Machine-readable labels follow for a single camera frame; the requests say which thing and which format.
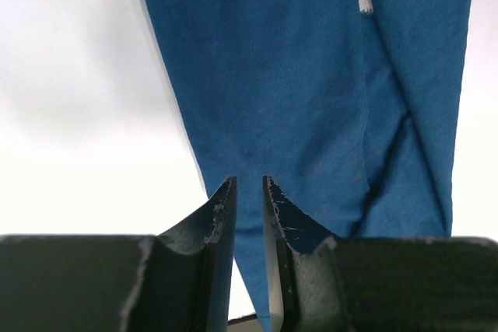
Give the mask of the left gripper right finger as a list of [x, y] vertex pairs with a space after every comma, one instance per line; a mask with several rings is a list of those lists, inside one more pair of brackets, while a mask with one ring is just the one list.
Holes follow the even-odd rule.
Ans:
[[495, 331], [497, 244], [343, 239], [262, 182], [273, 331]]

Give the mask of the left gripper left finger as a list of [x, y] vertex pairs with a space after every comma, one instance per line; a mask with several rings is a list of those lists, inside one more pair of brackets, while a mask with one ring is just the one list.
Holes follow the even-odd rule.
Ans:
[[236, 216], [229, 177], [157, 236], [3, 236], [1, 329], [225, 331]]

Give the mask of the navy blue t shirt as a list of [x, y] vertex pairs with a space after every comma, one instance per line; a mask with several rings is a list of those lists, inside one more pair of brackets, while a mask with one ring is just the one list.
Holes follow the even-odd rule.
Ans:
[[449, 236], [471, 0], [145, 0], [205, 189], [270, 330], [261, 182], [341, 237]]

